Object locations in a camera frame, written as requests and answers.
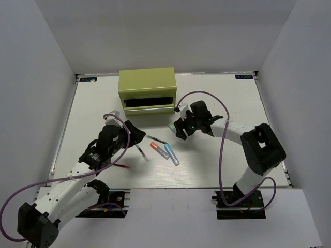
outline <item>white wall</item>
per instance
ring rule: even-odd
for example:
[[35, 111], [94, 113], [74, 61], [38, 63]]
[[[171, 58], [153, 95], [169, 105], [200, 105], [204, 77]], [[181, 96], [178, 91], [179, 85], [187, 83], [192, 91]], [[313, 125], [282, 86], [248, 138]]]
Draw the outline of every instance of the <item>white wall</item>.
[[[17, 189], [45, 180], [60, 137], [74, 73], [33, 0], [0, 1], [0, 204]], [[18, 208], [36, 190], [13, 199], [3, 223], [16, 232]], [[0, 247], [20, 247], [0, 235]]]
[[36, 0], [77, 74], [259, 70], [296, 0]]
[[258, 87], [323, 247], [331, 247], [330, 69], [331, 1], [299, 0], [261, 68]]

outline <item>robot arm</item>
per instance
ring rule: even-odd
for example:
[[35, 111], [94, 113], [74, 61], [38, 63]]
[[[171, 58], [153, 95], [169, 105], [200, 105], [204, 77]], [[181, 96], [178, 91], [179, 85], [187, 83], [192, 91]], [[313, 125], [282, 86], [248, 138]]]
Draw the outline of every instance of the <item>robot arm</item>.
[[[98, 139], [92, 141], [68, 173], [72, 180], [61, 181], [32, 205], [24, 203], [19, 209], [18, 233], [36, 248], [48, 248], [57, 238], [59, 230], [80, 212], [108, 198], [109, 188], [94, 179], [97, 175], [77, 178], [83, 174], [105, 168], [110, 159], [128, 142], [128, 134], [121, 123], [105, 118], [106, 125]], [[128, 120], [129, 147], [138, 144], [146, 135]]]
[[[213, 117], [203, 101], [191, 104], [191, 109], [192, 112], [185, 103], [175, 109], [180, 112], [180, 119], [175, 121], [173, 130], [177, 137], [186, 140], [196, 130], [214, 137], [223, 136], [227, 121], [222, 116]], [[265, 123], [254, 127], [230, 122], [225, 138], [242, 145], [248, 163], [244, 174], [233, 186], [236, 198], [253, 190], [286, 158], [283, 147], [271, 127]]]

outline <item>blue marker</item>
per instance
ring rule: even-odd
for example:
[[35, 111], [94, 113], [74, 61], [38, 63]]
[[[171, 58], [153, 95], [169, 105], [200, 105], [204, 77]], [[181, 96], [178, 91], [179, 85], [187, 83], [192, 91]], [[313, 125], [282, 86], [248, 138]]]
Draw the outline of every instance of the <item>blue marker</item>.
[[178, 165], [179, 165], [178, 158], [177, 158], [176, 155], [174, 154], [174, 151], [171, 149], [170, 145], [169, 145], [168, 143], [166, 143], [166, 144], [164, 145], [164, 148], [165, 148], [165, 150], [167, 151], [167, 153], [169, 154], [169, 156], [170, 156], [172, 162], [173, 162], [176, 166], [178, 166]]

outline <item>green box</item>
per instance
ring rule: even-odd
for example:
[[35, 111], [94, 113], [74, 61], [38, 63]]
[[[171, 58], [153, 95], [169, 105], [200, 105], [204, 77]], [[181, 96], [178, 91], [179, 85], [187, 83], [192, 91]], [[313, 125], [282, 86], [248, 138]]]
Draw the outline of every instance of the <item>green box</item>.
[[174, 113], [174, 68], [119, 71], [118, 94], [126, 116]]

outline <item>black label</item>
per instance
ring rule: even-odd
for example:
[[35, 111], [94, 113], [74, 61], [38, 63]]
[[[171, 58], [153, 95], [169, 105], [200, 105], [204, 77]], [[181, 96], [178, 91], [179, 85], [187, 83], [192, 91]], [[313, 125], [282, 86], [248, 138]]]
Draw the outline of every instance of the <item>black label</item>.
[[253, 79], [252, 75], [235, 75], [236, 79]]
[[93, 81], [93, 82], [95, 82], [95, 81], [97, 81], [97, 78], [96, 77], [90, 77], [90, 78], [88, 78], [88, 77], [81, 77], [80, 79], [79, 79], [79, 82], [91, 82], [91, 81]]

